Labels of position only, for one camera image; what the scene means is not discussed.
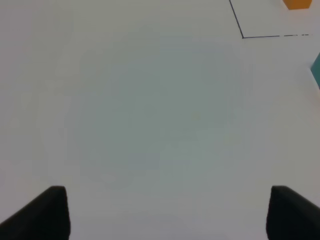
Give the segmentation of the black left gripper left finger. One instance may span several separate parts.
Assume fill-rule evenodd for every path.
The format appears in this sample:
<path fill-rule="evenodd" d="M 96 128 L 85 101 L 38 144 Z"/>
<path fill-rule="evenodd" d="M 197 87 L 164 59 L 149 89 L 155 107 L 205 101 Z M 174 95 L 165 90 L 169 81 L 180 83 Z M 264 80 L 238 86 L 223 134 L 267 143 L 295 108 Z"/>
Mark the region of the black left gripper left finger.
<path fill-rule="evenodd" d="M 71 220 L 67 190 L 54 185 L 0 223 L 2 240 L 68 240 Z"/>

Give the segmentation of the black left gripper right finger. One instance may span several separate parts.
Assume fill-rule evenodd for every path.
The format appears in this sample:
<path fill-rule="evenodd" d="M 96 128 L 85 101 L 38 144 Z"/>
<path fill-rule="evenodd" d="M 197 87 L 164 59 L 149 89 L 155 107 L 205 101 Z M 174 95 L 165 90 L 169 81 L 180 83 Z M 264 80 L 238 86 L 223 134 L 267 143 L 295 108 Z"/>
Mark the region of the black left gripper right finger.
<path fill-rule="evenodd" d="M 320 208 L 291 188 L 274 185 L 265 229 L 269 240 L 318 240 Z"/>

